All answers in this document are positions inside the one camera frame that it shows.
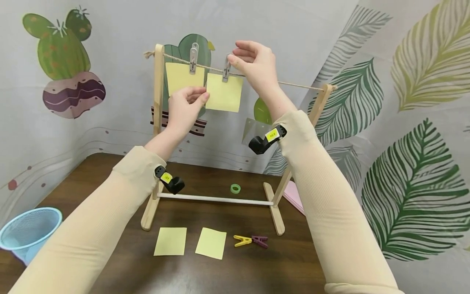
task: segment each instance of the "green tape roll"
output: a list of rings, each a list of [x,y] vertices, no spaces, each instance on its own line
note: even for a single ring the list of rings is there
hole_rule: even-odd
[[[237,185],[237,184],[232,184],[232,185],[230,186],[230,192],[232,192],[232,193],[234,193],[234,194],[240,193],[240,190],[241,190],[241,189],[242,189],[242,188],[240,188],[240,185]]]

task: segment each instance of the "blue wastebasket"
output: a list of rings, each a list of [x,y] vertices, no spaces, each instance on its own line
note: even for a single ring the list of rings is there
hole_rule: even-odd
[[[40,207],[20,214],[0,230],[0,247],[13,252],[26,266],[62,223],[62,213]]]

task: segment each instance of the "purple clothespin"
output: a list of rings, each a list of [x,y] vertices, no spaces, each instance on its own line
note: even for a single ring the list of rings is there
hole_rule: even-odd
[[[265,242],[263,242],[263,241],[266,241],[266,240],[267,240],[267,237],[264,237],[264,236],[252,236],[251,239],[253,240],[253,243],[256,243],[256,244],[260,245],[261,247],[267,249],[267,244],[266,244]]]

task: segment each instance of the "pink paper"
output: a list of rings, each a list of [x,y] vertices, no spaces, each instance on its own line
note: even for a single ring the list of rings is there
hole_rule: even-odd
[[[287,183],[286,190],[284,190],[284,197],[303,215],[305,215],[302,202],[300,202],[300,196],[298,195],[297,186],[293,181],[289,181],[289,183]]]

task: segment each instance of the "wooden table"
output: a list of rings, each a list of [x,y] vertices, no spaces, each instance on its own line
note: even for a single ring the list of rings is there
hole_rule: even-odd
[[[109,175],[121,156],[95,154],[80,164],[39,206],[60,209],[67,217]],[[184,179],[185,194],[266,200],[263,182],[276,187],[279,177],[169,163]],[[277,236],[267,207],[162,199],[151,231],[140,227],[147,201],[128,223],[91,293],[323,293],[325,278],[305,217],[282,199],[286,226]],[[187,227],[184,256],[153,256],[160,227]],[[202,227],[227,232],[223,260],[195,254]],[[233,235],[267,236],[268,249],[234,247]],[[7,293],[24,270],[11,253],[0,251],[0,293]]]

